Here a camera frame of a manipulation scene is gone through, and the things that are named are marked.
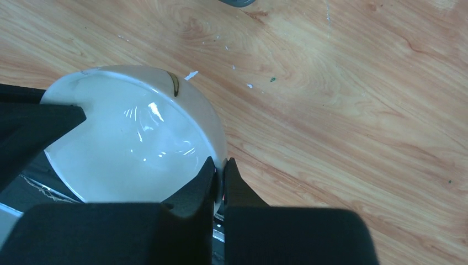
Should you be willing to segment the cream beige bowl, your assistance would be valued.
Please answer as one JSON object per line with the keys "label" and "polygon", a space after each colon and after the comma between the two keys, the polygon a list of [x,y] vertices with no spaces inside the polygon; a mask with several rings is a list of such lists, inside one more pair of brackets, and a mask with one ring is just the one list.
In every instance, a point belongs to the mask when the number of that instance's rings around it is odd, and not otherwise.
{"label": "cream beige bowl", "polygon": [[45,149],[85,203],[161,202],[208,157],[218,174],[227,161],[223,124],[189,77],[150,66],[92,68],[58,79],[41,104],[81,107],[86,115]]}

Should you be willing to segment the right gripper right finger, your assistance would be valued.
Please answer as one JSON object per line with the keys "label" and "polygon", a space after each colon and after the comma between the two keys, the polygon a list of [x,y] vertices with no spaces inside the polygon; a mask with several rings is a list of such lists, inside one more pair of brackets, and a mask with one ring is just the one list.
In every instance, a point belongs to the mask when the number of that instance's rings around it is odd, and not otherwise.
{"label": "right gripper right finger", "polygon": [[378,264],[363,219],[338,208],[270,206],[242,179],[235,159],[224,169],[227,264]]}

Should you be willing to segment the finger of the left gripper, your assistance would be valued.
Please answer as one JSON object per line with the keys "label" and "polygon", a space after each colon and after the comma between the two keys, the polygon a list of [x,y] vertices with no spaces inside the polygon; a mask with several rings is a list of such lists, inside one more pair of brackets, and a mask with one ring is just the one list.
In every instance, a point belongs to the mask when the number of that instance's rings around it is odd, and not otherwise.
{"label": "finger of the left gripper", "polygon": [[86,120],[81,107],[41,104],[43,89],[1,85],[1,190],[46,147]]}

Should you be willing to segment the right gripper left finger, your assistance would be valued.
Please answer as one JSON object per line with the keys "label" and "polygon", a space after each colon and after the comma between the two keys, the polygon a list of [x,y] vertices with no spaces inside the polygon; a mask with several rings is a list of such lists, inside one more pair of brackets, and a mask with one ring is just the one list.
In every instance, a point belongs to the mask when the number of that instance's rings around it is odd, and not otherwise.
{"label": "right gripper left finger", "polygon": [[211,263],[216,196],[216,168],[208,157],[189,183],[158,205],[150,264]]}

